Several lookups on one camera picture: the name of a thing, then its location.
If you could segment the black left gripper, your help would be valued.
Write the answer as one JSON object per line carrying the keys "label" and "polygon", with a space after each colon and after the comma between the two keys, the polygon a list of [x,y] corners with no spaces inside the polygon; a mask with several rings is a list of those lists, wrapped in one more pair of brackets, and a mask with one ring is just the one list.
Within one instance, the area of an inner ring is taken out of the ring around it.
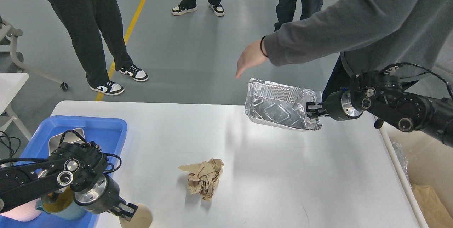
{"label": "black left gripper", "polygon": [[118,184],[108,175],[102,175],[87,192],[75,192],[74,202],[94,215],[110,212],[120,219],[131,221],[138,206],[120,202],[119,192]]}

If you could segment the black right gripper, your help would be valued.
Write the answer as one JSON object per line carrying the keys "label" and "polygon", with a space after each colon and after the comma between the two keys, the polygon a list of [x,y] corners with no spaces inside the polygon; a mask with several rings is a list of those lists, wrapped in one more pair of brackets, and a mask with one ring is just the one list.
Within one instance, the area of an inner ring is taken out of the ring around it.
{"label": "black right gripper", "polygon": [[321,103],[306,102],[306,110],[309,118],[331,117],[337,121],[357,119],[363,114],[353,107],[350,90],[332,93]]}

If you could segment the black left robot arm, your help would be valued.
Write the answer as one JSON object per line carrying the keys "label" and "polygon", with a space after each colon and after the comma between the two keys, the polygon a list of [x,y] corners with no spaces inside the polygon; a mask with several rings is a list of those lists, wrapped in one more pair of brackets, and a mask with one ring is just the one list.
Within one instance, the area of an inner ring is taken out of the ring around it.
{"label": "black left robot arm", "polygon": [[9,158],[1,163],[16,165],[1,168],[1,212],[10,211],[32,200],[70,187],[75,204],[98,215],[109,212],[131,221],[138,206],[127,203],[119,195],[118,184],[109,174],[118,170],[110,157],[94,141],[86,141],[79,133],[78,142],[65,142],[47,158]]}

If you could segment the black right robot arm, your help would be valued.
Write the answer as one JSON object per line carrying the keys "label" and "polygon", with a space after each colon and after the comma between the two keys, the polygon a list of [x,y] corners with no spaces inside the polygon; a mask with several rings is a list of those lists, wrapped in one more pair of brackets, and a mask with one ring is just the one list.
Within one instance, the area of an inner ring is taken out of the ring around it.
{"label": "black right robot arm", "polygon": [[352,76],[347,86],[330,94],[324,102],[308,102],[307,116],[344,121],[369,112],[402,132],[422,131],[453,146],[452,97],[435,99],[403,91],[400,79],[391,73],[404,65],[408,63]]}

